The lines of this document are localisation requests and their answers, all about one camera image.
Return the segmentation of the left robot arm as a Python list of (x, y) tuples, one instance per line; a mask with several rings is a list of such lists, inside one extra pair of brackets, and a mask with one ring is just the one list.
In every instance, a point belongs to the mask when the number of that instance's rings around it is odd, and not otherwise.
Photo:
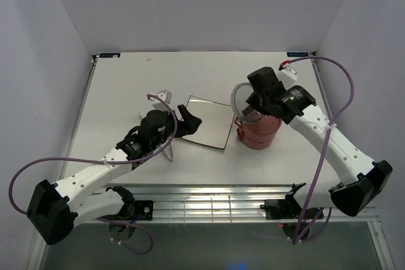
[(93, 219), (129, 220), (133, 218), (135, 198), (123, 186), (95, 192), (145, 163), (170, 139), (193, 135), (202, 120), (181, 104), (181, 118), (168, 111), (151, 110), (140, 125), (133, 127), (97, 164), (50, 183), (37, 184), (27, 217), (48, 245), (66, 238), (75, 227)]

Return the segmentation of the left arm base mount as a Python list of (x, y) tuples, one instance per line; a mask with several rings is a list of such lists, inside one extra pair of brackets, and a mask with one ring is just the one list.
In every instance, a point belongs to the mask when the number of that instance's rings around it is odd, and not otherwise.
[(134, 223), (137, 220), (150, 221), (153, 219), (153, 200), (136, 200), (132, 192), (123, 186), (108, 187), (107, 193), (117, 193), (123, 201), (123, 206), (116, 213), (103, 215), (103, 219), (111, 221), (130, 221)]

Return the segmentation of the aluminium frame rail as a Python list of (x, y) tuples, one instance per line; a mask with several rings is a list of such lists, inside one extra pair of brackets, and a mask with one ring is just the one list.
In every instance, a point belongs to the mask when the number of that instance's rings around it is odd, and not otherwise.
[[(135, 223), (261, 223), (263, 221), (293, 222), (297, 219), (266, 219), (259, 206), (266, 199), (283, 199), (292, 185), (270, 186), (173, 186), (141, 185), (124, 187), (136, 200), (153, 200), (153, 219), (111, 221), (93, 219), (113, 225)], [(97, 190), (102, 194), (107, 187)]]

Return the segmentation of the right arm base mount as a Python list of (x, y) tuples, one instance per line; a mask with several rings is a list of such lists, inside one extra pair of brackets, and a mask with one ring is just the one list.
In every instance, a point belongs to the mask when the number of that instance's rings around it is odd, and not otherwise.
[(294, 195), (305, 185), (306, 183), (293, 184), (283, 199), (266, 199), (259, 206), (265, 211), (266, 219), (299, 219), (302, 207), (295, 200)]

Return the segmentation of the white square plate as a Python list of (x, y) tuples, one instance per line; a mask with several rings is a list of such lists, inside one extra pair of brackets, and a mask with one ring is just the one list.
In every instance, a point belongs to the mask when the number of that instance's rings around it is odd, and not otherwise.
[(186, 135), (183, 139), (215, 149), (225, 149), (234, 120), (231, 105), (191, 95), (186, 109), (200, 118), (202, 123), (195, 134)]

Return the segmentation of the pink bowl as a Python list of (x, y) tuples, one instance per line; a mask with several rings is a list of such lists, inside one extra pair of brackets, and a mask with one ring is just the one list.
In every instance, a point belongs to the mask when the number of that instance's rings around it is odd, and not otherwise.
[(237, 132), (238, 140), (246, 147), (254, 150), (263, 150), (269, 147), (275, 137), (276, 133), (262, 135), (258, 133), (246, 133), (243, 130)]
[(251, 124), (244, 123), (238, 118), (234, 119), (234, 123), (237, 125), (238, 136), (257, 142), (265, 142), (276, 136), (282, 125), (282, 120), (273, 116), (262, 116), (259, 121)]

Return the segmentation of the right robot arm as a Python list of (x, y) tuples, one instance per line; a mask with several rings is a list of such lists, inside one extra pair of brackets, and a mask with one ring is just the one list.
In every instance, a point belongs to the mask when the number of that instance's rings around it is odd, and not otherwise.
[(247, 77), (252, 93), (247, 104), (262, 115), (274, 116), (300, 133), (324, 158), (338, 176), (330, 184), (294, 185), (286, 196), (287, 213), (299, 218), (310, 208), (337, 208), (357, 216), (384, 188), (393, 169), (361, 152), (331, 122), (303, 87), (286, 87), (271, 67)]

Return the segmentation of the grey lunch box lid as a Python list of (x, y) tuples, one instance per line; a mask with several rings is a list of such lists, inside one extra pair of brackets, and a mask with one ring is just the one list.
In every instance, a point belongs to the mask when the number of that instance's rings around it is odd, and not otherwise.
[(242, 111), (248, 105), (247, 99), (251, 96), (253, 92), (254, 91), (251, 87), (251, 84), (246, 82), (236, 85), (231, 93), (230, 105), (232, 107), (232, 111), (234, 112), (236, 118), (242, 123), (253, 124), (257, 123), (262, 118), (262, 115), (244, 116), (242, 114)]

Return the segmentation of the metal tongs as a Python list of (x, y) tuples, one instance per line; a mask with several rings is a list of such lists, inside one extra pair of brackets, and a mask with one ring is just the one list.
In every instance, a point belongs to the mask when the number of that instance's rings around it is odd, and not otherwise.
[[(141, 119), (145, 118), (147, 116), (147, 111), (139, 111), (139, 116)], [(165, 157), (167, 160), (170, 162), (174, 161), (174, 153), (173, 153), (173, 147), (172, 144), (169, 144), (163, 151)]]

